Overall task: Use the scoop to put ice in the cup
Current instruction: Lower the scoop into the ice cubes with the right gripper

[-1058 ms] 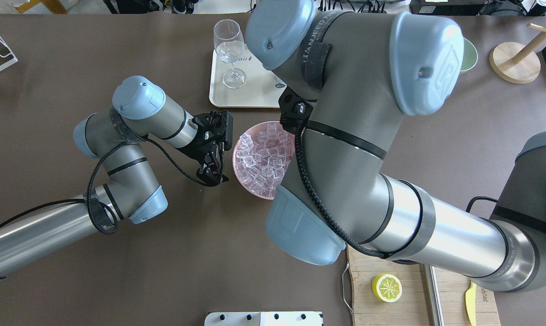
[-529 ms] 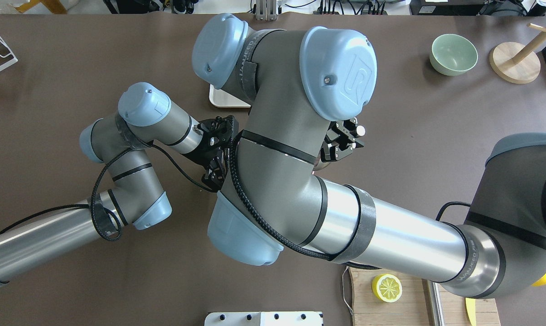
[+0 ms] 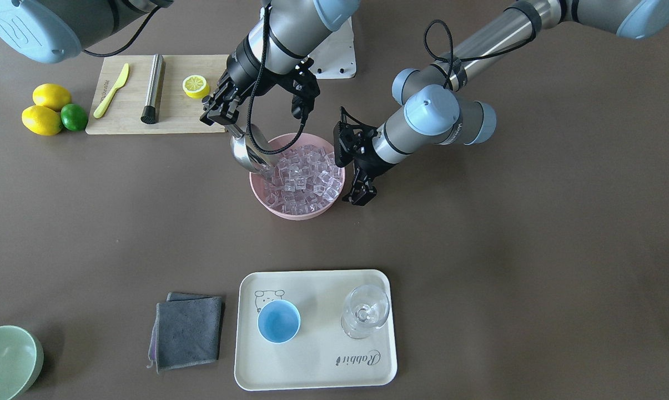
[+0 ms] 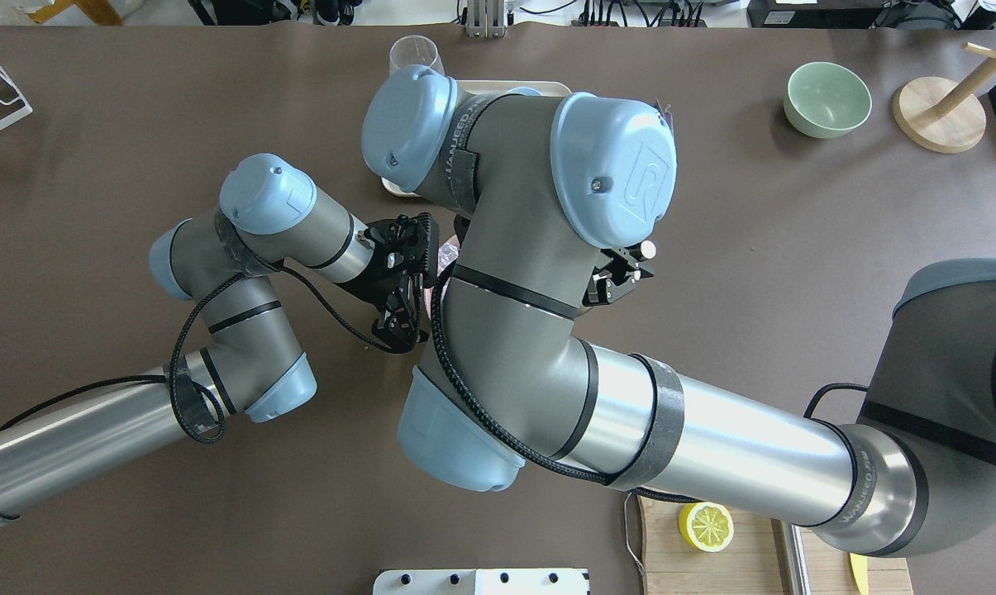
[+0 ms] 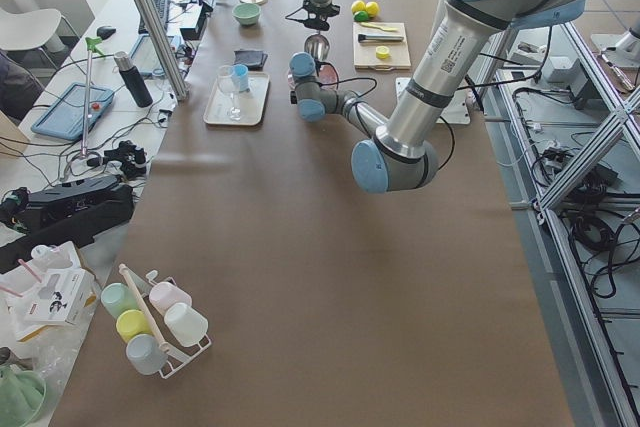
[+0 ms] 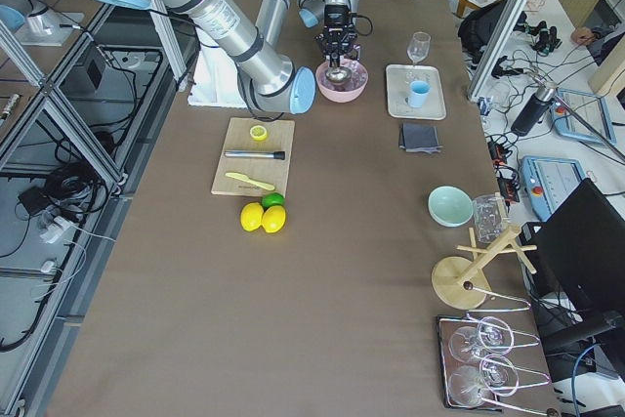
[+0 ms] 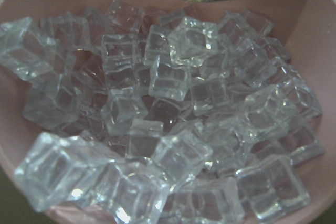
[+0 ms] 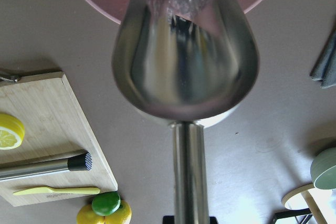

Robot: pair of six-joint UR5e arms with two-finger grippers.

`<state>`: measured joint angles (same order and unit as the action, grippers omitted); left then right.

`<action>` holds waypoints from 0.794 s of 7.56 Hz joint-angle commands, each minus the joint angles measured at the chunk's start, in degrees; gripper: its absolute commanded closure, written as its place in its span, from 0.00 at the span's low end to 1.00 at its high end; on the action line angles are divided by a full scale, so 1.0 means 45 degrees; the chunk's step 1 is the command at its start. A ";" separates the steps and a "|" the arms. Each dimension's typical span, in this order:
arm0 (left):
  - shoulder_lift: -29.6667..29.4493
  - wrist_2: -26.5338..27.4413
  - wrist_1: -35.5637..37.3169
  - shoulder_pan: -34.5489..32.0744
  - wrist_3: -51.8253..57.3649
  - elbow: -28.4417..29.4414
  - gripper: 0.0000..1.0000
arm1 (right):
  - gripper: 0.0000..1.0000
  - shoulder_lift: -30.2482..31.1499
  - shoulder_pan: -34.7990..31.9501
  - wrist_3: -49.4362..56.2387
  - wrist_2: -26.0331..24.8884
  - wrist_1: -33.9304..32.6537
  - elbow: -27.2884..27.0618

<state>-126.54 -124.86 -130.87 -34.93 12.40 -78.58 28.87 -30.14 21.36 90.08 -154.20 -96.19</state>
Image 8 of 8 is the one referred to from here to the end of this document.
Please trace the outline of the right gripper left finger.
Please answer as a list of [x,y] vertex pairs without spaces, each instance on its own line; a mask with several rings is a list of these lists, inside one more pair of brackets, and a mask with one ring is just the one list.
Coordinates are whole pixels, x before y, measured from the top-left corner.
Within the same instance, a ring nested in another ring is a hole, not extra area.
[[175,224],[174,216],[163,216],[162,219],[163,224]]

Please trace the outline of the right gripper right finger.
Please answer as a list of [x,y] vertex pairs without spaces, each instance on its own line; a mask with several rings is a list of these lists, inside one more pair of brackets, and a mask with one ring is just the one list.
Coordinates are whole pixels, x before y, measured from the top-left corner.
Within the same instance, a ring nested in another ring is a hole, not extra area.
[[217,221],[216,217],[210,216],[209,217],[209,223],[210,224],[218,224],[218,221]]

